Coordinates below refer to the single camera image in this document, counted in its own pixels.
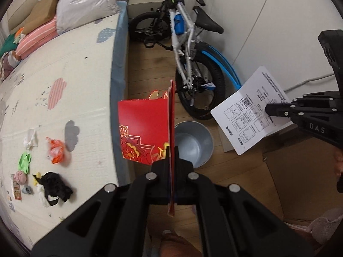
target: bicycle seat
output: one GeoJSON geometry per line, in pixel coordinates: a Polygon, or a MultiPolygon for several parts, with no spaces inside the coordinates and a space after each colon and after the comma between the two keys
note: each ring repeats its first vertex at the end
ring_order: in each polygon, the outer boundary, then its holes
{"type": "Polygon", "coordinates": [[[197,14],[195,25],[207,31],[217,32],[219,34],[224,33],[222,26],[214,22],[207,13],[199,6],[194,6],[193,10],[197,14]]]}

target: screw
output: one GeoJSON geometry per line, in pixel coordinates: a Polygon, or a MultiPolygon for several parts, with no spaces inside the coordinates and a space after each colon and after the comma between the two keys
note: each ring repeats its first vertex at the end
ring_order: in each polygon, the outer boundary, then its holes
{"type": "Polygon", "coordinates": [[[110,192],[115,191],[116,188],[117,188],[117,187],[116,187],[115,184],[107,184],[107,185],[105,185],[104,190],[105,190],[107,193],[110,193],[110,192]]]}
{"type": "Polygon", "coordinates": [[[196,180],[197,178],[199,178],[199,174],[196,173],[196,172],[190,172],[190,173],[188,174],[188,178],[189,178],[189,179],[192,179],[192,180],[196,180]]]}
{"type": "Polygon", "coordinates": [[[232,184],[232,185],[229,185],[229,190],[231,192],[237,193],[241,190],[241,187],[238,184],[232,184]]]}
{"type": "Polygon", "coordinates": [[[145,175],[145,177],[148,179],[148,180],[154,180],[154,179],[156,179],[157,178],[157,175],[156,175],[156,173],[154,173],[154,172],[149,172],[149,173],[147,173],[146,175],[145,175]]]}

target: human hand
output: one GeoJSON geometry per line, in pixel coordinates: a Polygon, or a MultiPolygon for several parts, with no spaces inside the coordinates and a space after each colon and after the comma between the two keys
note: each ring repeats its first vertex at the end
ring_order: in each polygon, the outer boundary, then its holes
{"type": "Polygon", "coordinates": [[[335,159],[334,172],[337,178],[340,178],[343,173],[343,151],[335,147],[333,157],[335,159]]]}

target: qr code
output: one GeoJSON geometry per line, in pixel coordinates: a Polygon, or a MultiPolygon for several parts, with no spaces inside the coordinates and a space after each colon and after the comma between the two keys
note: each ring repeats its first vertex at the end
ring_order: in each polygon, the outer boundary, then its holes
{"type": "Polygon", "coordinates": [[[248,96],[245,96],[244,98],[242,98],[240,102],[245,109],[248,108],[252,104],[252,101],[250,100],[248,96]]]}

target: mattress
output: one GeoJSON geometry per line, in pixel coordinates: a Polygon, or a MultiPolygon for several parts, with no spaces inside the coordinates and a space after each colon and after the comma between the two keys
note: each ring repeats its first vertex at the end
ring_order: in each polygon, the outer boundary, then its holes
{"type": "Polygon", "coordinates": [[[118,4],[120,14],[49,41],[0,86],[0,215],[29,249],[106,183],[128,183],[117,115],[126,87],[128,19],[126,2],[118,4]],[[23,144],[29,129],[38,138],[31,151],[23,144]],[[50,162],[46,137],[70,142],[68,162],[50,162]],[[34,194],[14,200],[11,175],[25,151],[32,156],[27,184],[34,194]],[[37,172],[58,173],[71,198],[45,208],[33,185],[37,172]]]}

